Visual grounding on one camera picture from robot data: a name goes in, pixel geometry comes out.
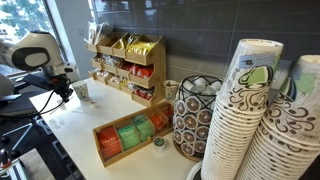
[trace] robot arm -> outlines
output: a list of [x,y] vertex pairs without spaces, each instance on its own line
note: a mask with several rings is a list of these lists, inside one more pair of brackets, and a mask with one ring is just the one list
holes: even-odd
[[59,46],[50,33],[32,31],[17,43],[2,41],[0,53],[0,64],[23,71],[41,68],[44,78],[39,79],[29,74],[26,76],[28,83],[44,82],[45,89],[54,90],[64,102],[69,101],[72,89],[69,88],[70,79],[67,74],[77,74],[76,66],[63,61]]

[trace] white countertop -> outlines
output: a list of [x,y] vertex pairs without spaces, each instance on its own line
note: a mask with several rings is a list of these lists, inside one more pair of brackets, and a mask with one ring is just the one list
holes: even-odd
[[[166,150],[157,153],[152,144],[134,152],[120,161],[104,167],[96,149],[93,129],[146,107],[131,100],[130,95],[101,82],[86,79],[89,96],[97,102],[80,101],[73,93],[68,103],[42,117],[64,149],[88,180],[184,180],[196,162],[183,157],[172,143],[172,133]],[[31,98],[41,110],[50,92]],[[60,97],[54,94],[45,110],[57,106]]]

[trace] small cup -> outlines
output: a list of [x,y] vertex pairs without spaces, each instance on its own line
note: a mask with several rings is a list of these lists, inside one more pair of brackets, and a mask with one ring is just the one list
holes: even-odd
[[166,147],[166,139],[162,137],[156,137],[153,139],[153,145],[157,152],[163,152]]
[[173,80],[166,80],[163,82],[165,98],[167,100],[174,100],[178,91],[179,83]]
[[182,86],[187,89],[188,91],[191,90],[191,88],[193,88],[194,84],[192,84],[189,80],[185,80],[182,84]]
[[78,98],[83,101],[89,100],[89,92],[86,81],[77,81],[72,83],[72,88],[77,94]]
[[198,89],[201,89],[201,91],[205,91],[207,80],[203,77],[196,77],[193,84],[195,84]]

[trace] wall tile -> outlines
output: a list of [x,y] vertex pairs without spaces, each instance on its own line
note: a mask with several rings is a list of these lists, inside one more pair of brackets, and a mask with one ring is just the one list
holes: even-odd
[[226,55],[231,32],[159,30],[166,37],[167,48]]
[[128,11],[132,9],[149,9],[155,8],[158,0],[114,0],[114,10],[115,11]]
[[238,0],[185,0],[186,3],[206,3],[206,2],[227,2],[234,1],[238,2]]
[[174,6],[185,4],[185,0],[158,0],[158,6]]
[[227,64],[226,56],[216,56],[204,53],[194,53],[188,51],[167,51],[167,65],[183,67],[198,74],[211,74],[223,76]]
[[98,22],[107,22],[110,25],[116,26],[116,19],[113,12],[98,13]]
[[97,12],[112,12],[112,0],[93,0]]
[[167,79],[172,79],[177,82],[181,82],[183,79],[190,77],[190,76],[197,76],[197,75],[207,75],[207,76],[215,76],[214,74],[207,74],[201,71],[192,71],[189,69],[183,69],[176,66],[167,66]]
[[320,32],[320,1],[259,1],[240,4],[236,30]]
[[137,34],[158,34],[157,29],[130,29],[131,33],[137,33]]
[[157,11],[155,9],[135,9],[116,11],[118,27],[157,28]]
[[320,34],[271,34],[271,33],[235,33],[232,41],[232,55],[240,39],[260,38],[278,41],[284,44],[281,59],[296,61],[306,54],[320,54]]
[[232,30],[236,11],[237,3],[159,8],[159,29]]

